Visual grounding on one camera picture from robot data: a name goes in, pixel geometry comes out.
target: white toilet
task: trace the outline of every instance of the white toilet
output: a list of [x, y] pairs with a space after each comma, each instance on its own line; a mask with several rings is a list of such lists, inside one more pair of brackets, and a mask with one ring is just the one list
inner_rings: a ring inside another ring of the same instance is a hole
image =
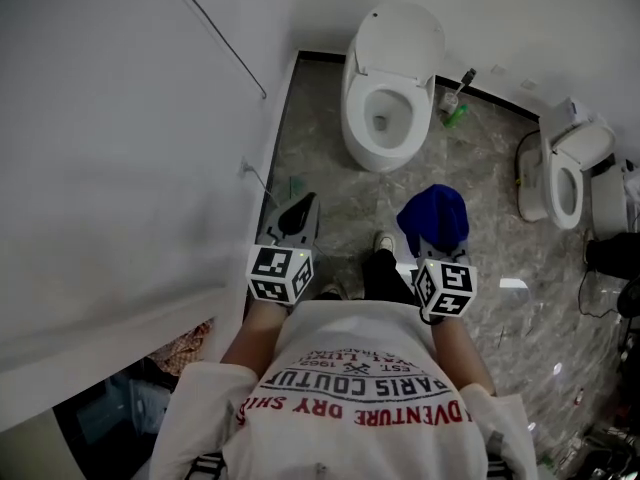
[[518, 158], [518, 209], [534, 222], [545, 217], [562, 229], [580, 222], [583, 171], [607, 158], [615, 137], [606, 122], [573, 98], [540, 116], [540, 148]]
[[342, 134], [362, 167], [388, 172], [418, 152], [443, 58], [444, 32], [424, 7], [383, 4], [364, 19], [347, 53], [341, 102]]

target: blue towel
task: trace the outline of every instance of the blue towel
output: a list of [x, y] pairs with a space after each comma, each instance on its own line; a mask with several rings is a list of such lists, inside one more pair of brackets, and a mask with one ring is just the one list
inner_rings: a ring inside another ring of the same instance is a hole
[[439, 251], [451, 252], [469, 236], [464, 199], [446, 185], [431, 185], [413, 196], [397, 220], [416, 258], [420, 255], [420, 237]]

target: marker cube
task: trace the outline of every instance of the marker cube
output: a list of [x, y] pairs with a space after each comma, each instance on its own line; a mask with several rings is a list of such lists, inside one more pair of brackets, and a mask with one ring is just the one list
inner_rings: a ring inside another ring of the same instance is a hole
[[311, 251], [252, 245], [246, 276], [256, 299], [293, 305], [313, 277]]
[[415, 288], [420, 317], [461, 317], [476, 298], [478, 272], [470, 265], [426, 259], [418, 270]]

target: gray marble tile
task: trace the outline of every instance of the gray marble tile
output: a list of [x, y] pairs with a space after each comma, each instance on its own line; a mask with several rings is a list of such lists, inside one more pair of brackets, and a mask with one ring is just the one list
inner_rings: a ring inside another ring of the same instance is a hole
[[[377, 229], [394, 230], [398, 261], [411, 261], [397, 213], [433, 183], [455, 188], [467, 206], [470, 254], [479, 272], [478, 297], [465, 322], [499, 392], [522, 395], [536, 423], [532, 434], [538, 454], [561, 458], [569, 439], [600, 414], [614, 389], [617, 363], [617, 315], [594, 319], [578, 311], [589, 184], [576, 229], [560, 230], [548, 219], [523, 221], [513, 157], [519, 140], [537, 125], [467, 95], [460, 100], [469, 112], [454, 128], [445, 128], [446, 116], [434, 109], [427, 140], [407, 165], [384, 175], [365, 172], [342, 139], [341, 77], [339, 64], [300, 63], [274, 169], [274, 193], [282, 200], [305, 190], [320, 197], [317, 243], [330, 260], [320, 258], [306, 296], [335, 277], [350, 297], [361, 296], [359, 265], [370, 254]], [[443, 90], [437, 87], [438, 97]], [[537, 140], [531, 137], [524, 147]], [[602, 314], [613, 307], [623, 285], [589, 274], [581, 294], [583, 311]], [[581, 388], [584, 399], [576, 406]]]

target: sleeve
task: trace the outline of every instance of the sleeve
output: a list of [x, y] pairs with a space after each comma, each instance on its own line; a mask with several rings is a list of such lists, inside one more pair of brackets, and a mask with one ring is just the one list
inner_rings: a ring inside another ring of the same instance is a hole
[[233, 417], [258, 382], [244, 366], [188, 365], [164, 416], [151, 456], [150, 480], [183, 480], [194, 459], [230, 437]]
[[480, 428], [488, 453], [499, 456], [514, 478], [537, 479], [533, 439], [520, 395], [497, 398], [479, 384], [464, 387], [460, 395]]

